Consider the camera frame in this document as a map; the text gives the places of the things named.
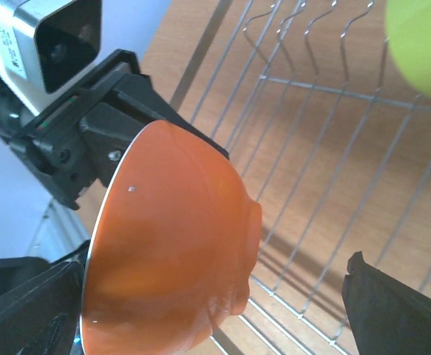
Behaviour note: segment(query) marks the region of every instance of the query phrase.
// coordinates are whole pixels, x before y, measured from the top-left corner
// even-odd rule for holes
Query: orange bowl
[[[166,121],[146,126],[117,168],[92,236],[86,355],[180,354],[243,312],[261,219],[229,160]]]

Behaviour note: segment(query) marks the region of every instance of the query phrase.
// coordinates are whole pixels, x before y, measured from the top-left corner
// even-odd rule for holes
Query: metal wire
[[[297,12],[300,4],[301,4],[301,1],[299,0],[299,2],[297,3],[297,5],[294,7],[294,9],[292,11],[293,14]],[[286,36],[288,29],[291,26],[292,22],[293,22],[293,18],[290,18],[288,23],[285,25],[285,31],[278,38],[284,38]],[[246,127],[246,124],[247,124],[247,122],[251,116],[251,113],[254,110],[254,107],[255,107],[254,103],[257,101],[258,97],[261,95],[261,93],[265,87],[265,84],[266,84],[266,81],[262,80],[261,77],[263,75],[267,75],[269,73],[269,70],[271,68],[271,63],[272,63],[274,57],[276,56],[277,51],[279,50],[279,47],[280,47],[280,43],[278,41],[276,43],[275,48],[271,52],[271,55],[268,58],[268,63],[264,67],[261,76],[259,77],[253,90],[251,91],[251,94],[249,95],[249,98],[245,104],[245,107],[243,108],[241,115],[238,117],[237,122],[235,123],[234,129],[233,129],[232,133],[230,134],[230,137],[228,138],[228,140],[225,144],[225,147],[228,148],[230,146],[232,140],[234,139],[234,136],[237,135],[237,137],[235,138],[235,142],[233,143],[232,147],[229,149],[229,152],[233,151],[233,149],[237,145],[237,142],[238,142],[240,136],[242,135],[244,128]]]
[[[199,44],[195,48],[194,54],[187,63],[185,72],[179,81],[179,84],[172,95],[169,102],[171,107],[175,110],[179,110],[180,105],[184,101],[184,98],[191,87],[192,81],[195,79],[195,75],[199,71],[200,65],[203,59],[206,57],[208,49],[210,48],[212,41],[215,38],[220,26],[222,25],[223,19],[225,18],[228,9],[231,6],[233,0],[219,0],[217,7],[215,8],[212,17],[207,24],[202,36],[200,37]]]
[[[269,19],[266,22],[265,27],[263,28],[263,31],[261,32],[261,35],[259,35],[258,41],[255,44],[255,47],[258,48],[261,45],[262,40],[264,39],[264,37],[266,36],[266,33],[268,32],[269,27],[271,26],[271,22],[274,19],[274,16],[276,15],[277,11],[279,10],[279,6],[281,5],[282,0],[278,0],[276,2],[276,4],[274,5],[274,7],[271,9],[271,11],[269,12]],[[222,114],[220,115],[220,118],[218,120],[218,122],[215,124],[214,130],[212,131],[212,133],[210,134],[210,138],[214,138],[215,134],[217,133],[218,129],[220,128],[223,120],[225,119],[225,116],[228,113],[228,109],[230,108],[231,104],[233,103],[233,100],[235,99],[235,95],[237,94],[238,90],[240,89],[240,85],[243,81],[243,79],[246,76],[246,73],[248,72],[248,69],[251,65],[251,63],[254,60],[255,55],[258,53],[259,51],[257,49],[253,49],[251,51],[250,57],[248,58],[248,61],[245,65],[245,67],[243,68],[242,74],[240,76],[240,79],[238,80],[238,82],[235,84],[235,88],[233,89],[233,91],[230,94],[230,97],[228,99],[228,102],[225,106],[225,109],[223,109]]]
[[[375,7],[374,6],[375,0],[366,0],[364,2],[365,7],[363,7],[363,10],[360,12],[360,14],[350,19],[344,25],[343,31],[340,34],[339,54],[340,54],[343,77],[344,77],[344,80],[341,83],[341,85],[339,87],[326,87],[326,86],[318,85],[318,80],[319,80],[319,77],[321,76],[321,70],[319,68],[319,63],[317,61],[316,52],[313,49],[313,46],[311,45],[310,33],[318,21],[322,19],[327,21],[329,18],[333,17],[337,11],[340,11],[340,9],[338,8],[338,1],[341,1],[341,0],[331,0],[330,7],[322,14],[312,18],[308,22],[307,27],[304,29],[304,33],[303,33],[304,47],[303,48],[297,47],[296,50],[304,50],[308,54],[309,66],[313,71],[314,77],[310,82],[301,82],[299,81],[299,79],[296,79],[297,70],[298,70],[297,67],[299,66],[299,64],[293,60],[293,56],[292,56],[293,53],[291,53],[290,50],[288,49],[288,45],[286,42],[287,41],[286,35],[289,33],[291,25],[296,21],[298,16],[300,17],[305,15],[305,10],[308,8],[308,6],[310,6],[310,2],[308,0],[298,0],[298,2],[293,5],[293,9],[291,13],[280,21],[279,26],[277,27],[277,30],[276,30],[277,41],[274,44],[274,48],[272,49],[271,54],[267,55],[267,52],[265,53],[261,51],[260,45],[263,43],[263,40],[266,34],[270,30],[273,24],[275,15],[278,12],[284,0],[276,0],[276,1],[273,1],[272,3],[267,3],[266,8],[263,12],[261,12],[260,14],[251,16],[247,19],[248,11],[250,10],[251,5],[253,4],[253,0],[250,0],[247,3],[246,8],[242,13],[242,16],[240,17],[240,20],[238,21],[234,32],[232,33],[230,39],[228,40],[228,46],[223,51],[222,57],[218,61],[215,71],[212,74],[209,80],[208,86],[204,91],[204,93],[202,94],[202,97],[198,102],[191,119],[191,122],[193,123],[196,117],[199,115],[201,109],[203,108],[203,103],[211,87],[213,86],[214,80],[217,77],[223,65],[225,57],[228,55],[228,51],[230,50],[236,35],[240,31],[242,31],[242,34],[245,40],[251,46],[251,53],[245,63],[245,66],[242,69],[240,77],[237,79],[234,85],[234,88],[232,89],[232,91],[230,92],[227,98],[227,103],[224,106],[223,110],[221,111],[220,116],[217,122],[215,123],[210,136],[213,138],[217,134],[219,128],[221,127],[223,121],[225,120],[225,117],[227,116],[231,108],[231,105],[233,104],[235,97],[237,96],[238,90],[240,89],[242,82],[245,80],[245,76],[250,70],[251,63],[255,57],[261,58],[265,66],[262,72],[259,74],[257,82],[254,85],[254,88],[252,89],[250,95],[248,96],[248,100],[245,102],[245,106],[243,107],[241,114],[238,116],[236,122],[234,123],[233,129],[231,131],[231,134],[228,137],[228,140],[224,144],[224,147],[229,152],[233,152],[237,147],[242,149],[242,147],[240,146],[240,142],[242,141],[241,137],[243,136],[243,133],[245,132],[246,127],[249,126],[250,117],[253,115],[254,110],[258,104],[258,101],[262,97],[263,92],[266,89],[266,84],[268,82],[271,82],[271,83],[279,83],[283,85],[282,91],[279,97],[276,98],[276,103],[273,106],[273,110],[271,114],[266,117],[267,120],[265,122],[265,125],[261,129],[261,135],[259,136],[258,141],[254,144],[254,147],[248,153],[248,159],[245,162],[245,164],[240,167],[240,174],[243,178],[247,178],[247,174],[250,171],[250,168],[254,165],[254,161],[256,161],[257,159],[257,155],[260,151],[260,148],[263,142],[266,140],[269,133],[273,129],[274,122],[276,122],[276,119],[279,117],[279,114],[281,112],[281,109],[283,108],[283,105],[286,104],[285,97],[289,89],[291,87],[298,87],[298,88],[307,90],[302,103],[297,107],[296,114],[293,116],[293,120],[292,120],[291,126],[289,127],[289,130],[287,131],[286,138],[282,142],[280,150],[275,154],[274,161],[269,167],[266,178],[264,179],[263,182],[260,182],[259,184],[260,187],[257,192],[256,199],[260,200],[264,196],[265,191],[267,191],[267,187],[270,186],[272,177],[274,176],[274,173],[277,171],[277,168],[279,166],[279,162],[281,161],[282,157],[285,156],[285,153],[290,145],[290,142],[295,137],[296,130],[299,126],[299,122],[305,116],[306,109],[310,101],[312,100],[312,95],[315,92],[327,92],[327,93],[336,95],[336,98],[333,102],[333,106],[329,108],[330,111],[326,112],[326,117],[323,120],[322,127],[317,133],[316,139],[313,142],[312,147],[310,148],[310,151],[307,154],[305,161],[302,163],[302,167],[299,170],[298,176],[295,178],[292,186],[290,186],[287,197],[282,203],[280,203],[281,206],[279,206],[279,213],[274,218],[274,223],[272,224],[272,227],[270,228],[266,238],[264,239],[262,245],[259,248],[258,257],[261,257],[263,253],[265,252],[267,253],[266,248],[273,241],[274,234],[276,233],[276,230],[278,229],[279,224],[281,223],[283,218],[288,217],[286,216],[288,207],[290,206],[291,201],[296,197],[296,193],[299,190],[300,183],[303,181],[303,179],[305,179],[307,171],[311,166],[313,159],[316,157],[316,153],[318,152],[319,147],[322,144],[322,140],[325,139],[325,135],[328,131],[328,128],[332,124],[333,118],[336,116],[336,113],[339,110],[339,105],[342,102],[342,99],[349,97],[352,99],[363,100],[367,102],[366,109],[361,114],[359,121],[357,122],[356,127],[353,130],[353,133],[349,137],[349,140],[342,152],[342,155],[338,163],[333,168],[327,187],[325,188],[325,190],[322,191],[320,199],[316,202],[313,212],[308,217],[308,221],[305,227],[303,228],[299,238],[297,239],[295,246],[292,248],[291,253],[288,256],[286,255],[287,256],[286,263],[280,264],[279,266],[280,271],[279,273],[277,273],[277,278],[273,284],[274,286],[268,287],[266,283],[263,282],[260,278],[258,278],[255,274],[251,275],[251,279],[254,281],[254,283],[262,290],[262,292],[265,292],[266,294],[271,296],[271,300],[273,300],[275,304],[273,305],[270,303],[270,306],[268,307],[265,304],[263,304],[263,302],[258,302],[254,298],[251,298],[249,300],[249,304],[251,305],[251,307],[259,314],[261,314],[264,320],[267,321],[267,322],[264,322],[263,324],[269,324],[275,329],[277,329],[278,332],[280,332],[286,339],[289,339],[293,344],[295,344],[300,349],[300,351],[302,351],[304,354],[315,354],[315,352],[309,346],[308,342],[305,341],[305,339],[301,339],[297,335],[297,333],[296,335],[294,335],[295,332],[289,329],[289,327],[287,327],[286,324],[283,324],[283,322],[280,319],[276,319],[276,317],[273,316],[272,312],[268,310],[271,310],[271,307],[274,307],[274,306],[282,307],[282,309],[285,309],[289,311],[291,314],[293,314],[303,325],[307,326],[308,329],[310,329],[316,335],[316,337],[318,337],[318,339],[321,339],[322,341],[329,344],[330,348],[332,348],[335,352],[342,355],[349,354],[349,351],[347,351],[338,343],[340,336],[342,335],[342,332],[345,329],[347,329],[347,318],[345,316],[345,312],[339,315],[339,318],[338,318],[339,322],[338,320],[336,320],[336,322],[334,323],[334,325],[337,328],[333,332],[332,336],[329,336],[327,332],[323,331],[317,324],[312,322],[309,319],[309,317],[306,317],[306,313],[308,309],[311,308],[311,304],[312,302],[314,302],[314,299],[319,296],[319,289],[322,283],[325,281],[329,270],[331,270],[333,261],[335,260],[342,246],[345,244],[346,239],[351,234],[353,226],[358,222],[359,217],[362,213],[362,210],[364,209],[365,205],[370,199],[371,194],[375,190],[376,185],[380,181],[381,176],[386,170],[387,165],[390,162],[391,156],[393,155],[394,151],[397,149],[399,141],[403,138],[404,133],[410,126],[410,122],[412,121],[414,114],[416,112],[431,113],[431,106],[419,104],[421,100],[420,95],[417,95],[411,102],[399,101],[392,98],[384,98],[381,96],[384,89],[384,77],[385,77],[385,70],[386,70],[386,63],[387,63],[387,39],[384,40],[383,47],[382,47],[378,83],[376,85],[376,89],[374,90],[374,92],[372,92],[370,95],[366,95],[364,93],[354,92],[350,88],[350,82],[354,74],[354,72],[350,71],[350,67],[354,68],[354,66],[350,63],[351,59],[349,60],[349,55],[347,51],[348,33],[350,32],[350,28],[357,21],[360,21],[360,20],[367,21],[367,19],[369,18],[368,14],[370,14],[372,9]],[[254,39],[251,33],[252,25],[255,23],[255,21],[258,23],[264,22],[263,30],[259,34],[256,40]],[[279,50],[281,50],[282,57],[284,58],[285,63],[288,65],[288,68],[289,68],[289,73],[286,75],[286,78],[271,76],[271,71],[273,69],[273,61],[276,54],[279,52]],[[336,241],[335,245],[333,246],[331,254],[327,258],[327,261],[325,262],[325,264],[322,265],[318,275],[317,274],[315,275],[316,280],[313,282],[313,285],[310,286],[307,292],[305,292],[305,294],[307,295],[306,301],[304,301],[304,304],[300,309],[296,309],[292,306],[291,302],[288,302],[285,298],[281,297],[281,295],[279,294],[279,287],[283,282],[285,282],[285,278],[288,272],[291,272],[291,265],[293,261],[300,254],[299,252],[301,250],[301,247],[305,243],[306,238],[309,235],[309,231],[311,230],[314,220],[316,219],[319,212],[322,210],[326,201],[328,200],[330,191],[332,190],[333,185],[338,180],[338,177],[343,169],[343,166],[347,162],[348,157],[350,156],[352,150],[354,149],[355,143],[357,142],[360,133],[365,127],[365,124],[370,119],[371,112],[375,105],[387,105],[389,107],[399,107],[399,108],[407,109],[407,113],[405,113],[404,117],[401,119],[401,122],[398,125],[398,128],[396,129],[394,137],[389,143],[389,145],[387,146],[386,152],[384,156],[381,158],[379,165],[376,167],[376,171],[371,177],[369,184],[367,185],[367,188],[363,192],[363,195],[361,196],[358,205],[356,205],[353,213],[349,216],[348,222],[346,226],[343,228],[342,233],[339,234],[339,239]],[[381,250],[380,255],[375,263],[375,266],[379,266],[381,264],[381,262],[387,256],[389,250],[391,249],[391,246],[397,240],[402,227],[404,226],[405,222],[409,218],[410,212],[412,211],[414,205],[417,203],[421,193],[424,190],[425,185],[427,184],[427,181],[430,179],[430,176],[431,176],[431,159],[427,164],[427,167],[425,168],[424,172],[422,173],[420,181],[416,186],[415,191],[412,193],[405,210],[401,213],[401,216],[398,219],[398,222],[395,228],[393,229],[393,232],[388,237],[384,245],[384,248]],[[431,280],[431,265],[427,270],[426,277],[422,280],[420,286],[418,287],[418,290],[424,291],[427,288],[427,286],[430,284],[430,280]],[[279,347],[279,345],[266,335],[266,332],[259,324],[257,324],[257,322],[253,321],[252,319],[250,319],[250,317],[248,317],[245,314],[240,316],[240,319],[245,324],[247,329],[249,329],[264,344],[266,344],[266,346],[270,349],[270,351],[273,354],[283,354],[283,350]],[[216,345],[220,348],[220,350],[224,354],[229,354],[229,352],[226,352],[225,350],[223,350],[224,344],[219,342],[218,339],[213,338],[213,340],[216,342]]]

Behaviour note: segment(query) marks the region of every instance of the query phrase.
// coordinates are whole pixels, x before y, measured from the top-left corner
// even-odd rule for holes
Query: green object
[[[388,0],[386,34],[401,74],[431,98],[431,0]]]

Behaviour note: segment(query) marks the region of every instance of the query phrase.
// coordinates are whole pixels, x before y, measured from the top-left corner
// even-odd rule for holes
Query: screw
[[[67,163],[70,159],[70,151],[68,149],[59,153],[59,161],[63,164]]]
[[[121,159],[121,152],[119,150],[114,150],[109,153],[109,159],[111,161],[119,161]]]

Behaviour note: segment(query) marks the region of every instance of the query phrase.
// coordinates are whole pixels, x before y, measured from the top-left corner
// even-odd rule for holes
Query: bowl
[[[385,25],[399,72],[431,98],[431,0],[388,0]]]
[[[181,354],[249,296],[261,206],[206,142],[166,121],[146,126],[107,190],[86,265],[86,355]]]

